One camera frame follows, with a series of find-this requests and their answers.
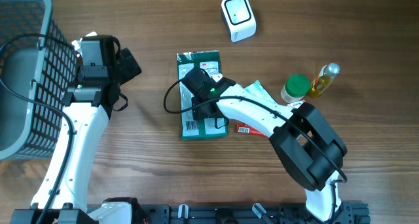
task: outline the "wooden surface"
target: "wooden surface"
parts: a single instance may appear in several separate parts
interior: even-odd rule
[[[163,110],[177,80],[176,53],[220,51],[223,74],[257,79],[279,102],[294,73],[313,79],[330,62],[335,83],[309,100],[346,142],[343,200],[369,204],[373,223],[419,223],[418,0],[250,0],[254,37],[231,43],[221,0],[53,0],[69,40],[97,31],[129,47],[143,73],[122,91],[100,141],[88,201],[138,197],[142,204],[304,202],[266,139],[233,132],[181,141],[179,115]],[[169,99],[179,108],[178,90]],[[27,208],[48,161],[0,163],[0,223]]]

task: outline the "bottle cap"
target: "bottle cap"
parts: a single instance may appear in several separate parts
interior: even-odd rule
[[[310,81],[301,74],[290,76],[285,84],[285,90],[291,97],[305,96],[309,89]]]
[[[336,77],[336,75],[338,75],[339,71],[340,71],[339,65],[337,65],[335,63],[331,63],[325,68],[324,74],[328,75],[328,76],[331,76],[331,77]]]

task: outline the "bottle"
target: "bottle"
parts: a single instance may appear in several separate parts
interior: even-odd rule
[[[281,97],[287,103],[301,100],[310,89],[310,81],[306,76],[294,74],[290,76],[281,90]]]
[[[323,94],[323,91],[325,91],[326,88],[332,84],[339,71],[340,67],[335,63],[322,67],[319,75],[312,81],[310,90],[308,91],[308,96],[311,98],[320,97],[321,94]]]

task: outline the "yellow liquid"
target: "yellow liquid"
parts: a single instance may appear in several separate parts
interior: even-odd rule
[[[324,90],[332,84],[333,80],[335,78],[332,78],[328,75],[323,75],[321,77],[316,77],[316,79],[313,80],[312,86],[310,90],[308,91],[308,96],[311,98],[318,98],[321,96]]]

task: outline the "green lid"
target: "green lid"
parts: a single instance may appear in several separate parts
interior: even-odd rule
[[[310,89],[310,81],[306,76],[294,74],[290,76],[285,84],[285,90],[292,97],[305,96]]]

